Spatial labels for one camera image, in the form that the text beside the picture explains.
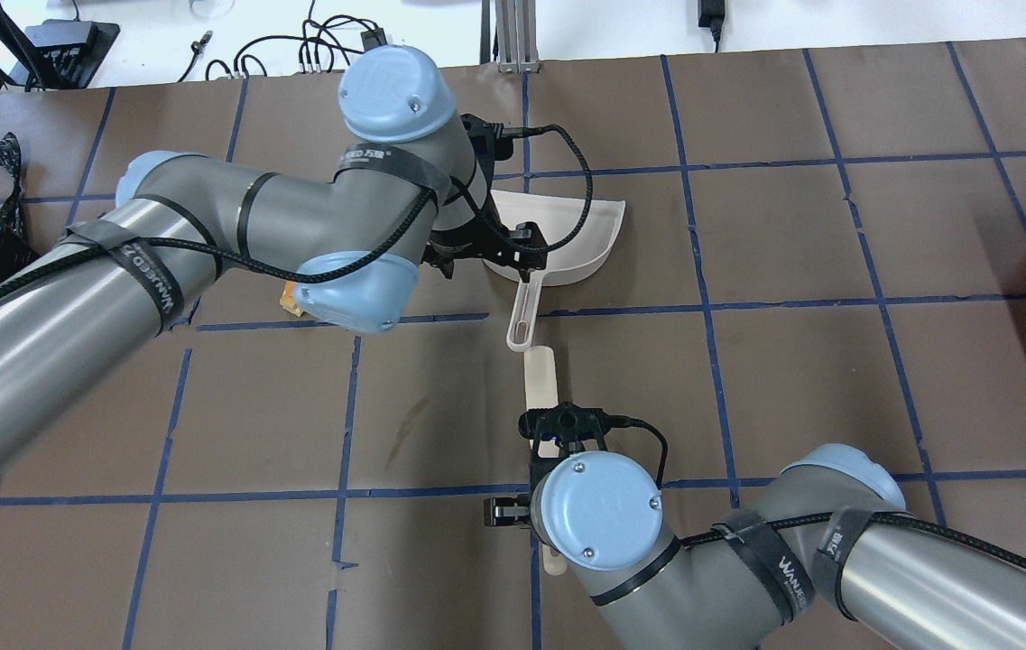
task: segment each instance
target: electrical cord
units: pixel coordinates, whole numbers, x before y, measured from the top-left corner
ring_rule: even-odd
[[[464,197],[464,201],[468,203],[468,208],[472,210],[472,214],[475,215],[476,218],[479,218],[481,222],[484,222],[484,226],[488,227],[488,230],[491,231],[492,235],[497,236],[497,239],[501,240],[501,243],[504,244],[504,246],[508,246],[518,253],[550,253],[557,250],[557,248],[561,246],[565,246],[565,244],[571,242],[571,240],[574,240],[576,236],[581,233],[584,225],[586,225],[586,219],[588,219],[588,211],[592,208],[592,170],[588,168],[588,161],[581,152],[581,148],[578,148],[578,145],[574,143],[573,136],[569,135],[568,131],[565,131],[565,128],[559,126],[558,124],[548,124],[545,126],[525,127],[523,129],[509,128],[505,130],[506,134],[516,137],[516,139],[534,137],[536,135],[542,135],[545,132],[556,132],[557,135],[561,136],[561,139],[565,140],[569,151],[573,152],[573,155],[576,156],[578,162],[581,163],[581,172],[584,174],[584,180],[586,180],[586,196],[584,196],[584,205],[581,207],[581,217],[578,218],[578,222],[576,222],[573,227],[573,231],[569,231],[569,234],[565,235],[564,238],[558,239],[557,242],[553,242],[548,246],[522,246],[521,244],[513,242],[509,239],[508,235],[505,234],[504,228],[502,228],[500,222],[497,222],[496,219],[486,217],[484,212],[480,209],[480,206],[476,205],[476,201],[473,200],[472,194],[468,192],[468,187],[464,185],[464,181],[460,180],[459,177],[452,177],[452,186],[455,186],[461,196]]]
[[[227,74],[229,79],[232,79],[232,69],[229,69],[228,64],[221,60],[221,58],[212,58],[212,60],[207,62],[207,67],[204,69],[204,81],[210,81],[212,74],[212,66],[220,64],[220,67],[224,69],[224,74]]]
[[[362,258],[345,265],[345,267],[336,269],[334,271],[314,273],[314,275],[310,276],[303,275],[303,273],[286,271],[285,269],[279,269],[273,267],[273,265],[252,259],[248,255],[227,250],[227,248],[209,246],[208,244],[200,242],[191,242],[191,240],[187,239],[143,238],[143,240],[145,240],[145,242],[147,242],[150,246],[183,248],[184,250],[219,255],[222,258],[239,263],[240,267],[244,267],[249,271],[262,273],[262,275],[265,276],[279,277],[280,280],[289,280],[293,281],[293,283],[302,284],[328,283],[328,281],[339,279],[339,277],[351,275],[351,273],[356,273],[364,267],[368,267],[369,263],[379,259],[382,254],[388,252],[390,248],[396,246],[396,243],[400,242],[401,238],[404,238],[405,233],[408,233],[408,228],[412,227],[413,222],[417,221],[417,217],[421,214],[421,211],[425,208],[425,206],[429,205],[429,201],[431,201],[433,197],[434,193],[432,190],[422,189],[421,193],[419,193],[417,198],[415,198],[412,203],[410,203],[408,213],[405,214],[404,218],[402,218],[400,222],[398,222],[396,230],[393,231],[393,234],[389,235],[384,242],[380,243],[380,246],[372,248],[372,250],[368,251],[368,253]],[[43,267],[31,270],[23,276],[13,277],[12,279],[6,281],[6,283],[0,284],[0,299],[11,295],[11,293],[18,291],[18,289],[27,287],[29,284],[37,283],[37,281],[42,280],[43,277],[54,275],[54,273],[66,271],[72,267],[77,267],[77,265],[85,261],[101,258],[104,254],[106,254],[106,252],[103,248],[85,248],[85,250],[69,254],[57,260],[45,263]]]
[[[645,422],[644,419],[637,419],[637,417],[629,417],[628,415],[610,415],[608,416],[608,423],[616,429],[644,429],[644,431],[653,434],[658,443],[661,443],[661,460],[657,462],[657,489],[661,489],[662,485],[665,485],[665,461],[669,460],[669,441],[665,440],[665,436],[661,432],[657,431],[653,424]]]
[[[240,70],[243,72],[244,77],[251,77],[251,74],[248,73],[248,64],[245,63],[248,58],[255,62],[256,66],[260,66],[261,73],[264,73],[265,77],[268,77],[268,69],[265,68],[265,64],[261,63],[260,58],[256,58],[255,55],[252,54],[244,54],[240,56]]]
[[[817,513],[813,515],[800,516],[800,518],[777,519],[777,521],[767,523],[770,527],[774,528],[774,530],[780,531],[784,530],[784,528],[825,523],[833,518],[833,513]],[[924,522],[921,521],[921,519],[906,518],[905,516],[895,515],[893,513],[874,513],[870,517],[870,522],[872,524],[903,526],[906,528],[912,528],[912,530],[938,535],[942,539],[949,539],[954,543],[961,543],[962,546],[972,547],[972,550],[985,553],[991,558],[996,558],[1002,561],[1002,563],[1012,564],[1015,567],[1026,571],[1025,556],[1019,556],[1013,551],[1007,551],[1003,547],[995,546],[995,544],[976,538],[974,535],[962,533],[961,531],[955,531],[954,528],[938,526],[938,524]],[[686,536],[686,538],[681,540],[681,546],[699,546],[702,543],[722,541],[723,539],[725,539],[725,533],[718,530],[711,530],[702,534]]]
[[[77,265],[85,261],[101,258],[104,254],[105,253],[101,250],[101,248],[87,248],[86,250],[78,251],[57,260],[47,262],[43,265],[43,267],[39,267],[25,273],[23,276],[14,276],[12,279],[0,284],[0,299],[4,299],[6,296],[18,291],[18,289],[27,287],[29,284],[38,283],[38,281],[42,280],[43,277],[67,271],[68,269],[77,267]]]
[[[320,40],[318,37],[294,36],[293,34],[270,34],[269,36],[261,36],[260,38],[253,38],[253,40],[246,42],[236,52],[236,56],[232,57],[232,69],[240,70],[240,57],[243,55],[243,53],[247,52],[248,48],[251,48],[251,46],[258,45],[261,42],[266,42],[266,41],[317,42],[322,40]],[[330,42],[324,42],[324,45],[326,45],[330,49],[339,49],[342,50],[342,52],[348,52],[350,54],[363,54],[363,51],[360,49],[339,48],[339,46],[332,45],[330,44]]]
[[[211,30],[207,30],[203,36],[199,37],[199,41],[191,42],[191,62],[188,62],[187,69],[184,69],[184,74],[180,75],[180,79],[175,79],[176,83],[188,79],[188,75],[191,74],[191,69],[194,69],[196,62],[199,60],[199,55],[204,53],[204,48],[207,46],[207,42],[212,40]]]

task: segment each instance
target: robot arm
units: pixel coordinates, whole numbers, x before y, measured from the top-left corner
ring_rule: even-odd
[[[299,304],[364,332],[400,318],[422,261],[446,276],[469,256],[522,275],[544,267],[553,246],[532,225],[504,230],[492,207],[491,161],[512,153],[509,134],[460,119],[426,55],[373,49],[345,74],[341,106],[364,144],[330,185],[146,154],[121,181],[116,209],[23,272],[29,285],[0,298],[0,476],[233,265],[297,270],[281,276],[298,280]],[[84,251],[92,254],[82,263],[67,262]],[[368,251],[376,259],[353,273],[348,265],[364,265]],[[319,281],[336,271],[339,279]],[[831,460],[819,450],[719,532],[678,539],[658,486],[603,451],[603,432],[569,436],[558,459],[538,456],[542,423],[555,437],[598,419],[561,407],[521,419],[521,433],[536,429],[534,494],[490,507],[489,523],[531,525],[563,553],[625,646],[752,649],[822,594],[899,647],[1026,649],[1026,573],[906,527],[863,530],[863,514],[904,510],[893,479],[864,454]],[[584,451],[591,439],[602,449]],[[805,518],[814,513],[834,514],[833,524]],[[765,524],[798,516],[805,525]]]
[[[709,533],[679,539],[646,471],[604,449],[620,420],[575,404],[526,412],[532,494],[488,499],[486,524],[529,526],[565,556],[625,647],[752,650],[821,596],[902,649],[1026,649],[1026,571],[990,552],[1026,560],[909,518],[865,453],[825,445]],[[548,441],[559,459],[537,453]]]
[[[426,54],[373,49],[345,73],[340,95],[363,144],[345,153],[330,185],[153,152],[121,179],[116,209],[72,227],[22,272],[37,281],[0,299],[0,476],[236,260],[314,277],[386,248],[356,273],[297,287],[307,312],[363,332],[397,322],[425,259],[446,276],[452,259],[469,256],[521,273],[544,267],[544,253],[513,248],[542,244],[536,227],[505,230],[489,196],[492,159],[512,153],[510,140],[458,116]],[[67,261],[84,251],[91,259]]]

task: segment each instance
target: white dustpan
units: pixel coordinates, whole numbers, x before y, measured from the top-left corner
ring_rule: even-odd
[[[492,191],[492,201],[501,214],[501,222],[516,228],[518,222],[534,221],[541,227],[546,242],[557,242],[573,231],[584,199],[542,197],[537,194],[502,193]],[[543,271],[535,271],[527,283],[520,283],[516,271],[485,261],[484,265],[498,276],[508,277],[517,285],[516,300],[513,301],[513,317],[509,321],[509,350],[524,352],[532,346],[536,329],[537,308],[541,303],[542,287],[558,287],[560,284],[579,283],[592,276],[604,263],[613,242],[621,232],[621,221],[625,218],[624,201],[592,202],[588,218],[581,233],[571,242],[549,253],[549,262]]]

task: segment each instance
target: light blue joint cap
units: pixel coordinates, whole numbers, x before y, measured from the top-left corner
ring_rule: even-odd
[[[341,79],[348,130],[369,143],[408,143],[456,115],[456,95],[437,64],[420,49],[382,45],[356,59]]]
[[[300,265],[297,273],[313,276],[336,271],[362,258],[368,251],[328,253]],[[298,284],[292,297],[300,309],[321,321],[361,334],[379,334],[401,320],[417,285],[417,265],[385,253],[368,267],[328,283]]]
[[[818,449],[813,450],[810,456],[802,457],[782,470],[787,473],[790,468],[797,468],[801,464],[816,464],[819,468],[829,468],[847,477],[862,481],[865,486],[874,491],[879,497],[889,501],[889,504],[898,511],[905,511],[905,496],[897,486],[894,477],[889,476],[887,471],[880,464],[870,460],[861,449],[851,447],[847,444],[823,444]]]
[[[140,154],[136,156],[136,159],[128,163],[128,169],[120,177],[120,181],[116,182],[116,207],[122,206],[125,202],[131,200],[131,197],[136,196],[136,191],[140,190],[141,182],[145,181],[145,176],[148,176],[153,169],[166,163],[166,161],[177,159],[180,156],[207,157],[204,154],[159,151]]]
[[[571,563],[620,571],[643,560],[661,534],[661,490],[631,457],[586,451],[545,478],[542,524]]]

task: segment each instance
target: dustpan handle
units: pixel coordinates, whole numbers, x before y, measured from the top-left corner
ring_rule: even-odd
[[[528,276],[527,283],[517,284],[513,317],[509,318],[506,336],[509,350],[513,352],[524,352],[532,346],[532,334],[537,329],[537,308],[541,304],[541,287],[544,281],[545,274],[538,272]]]

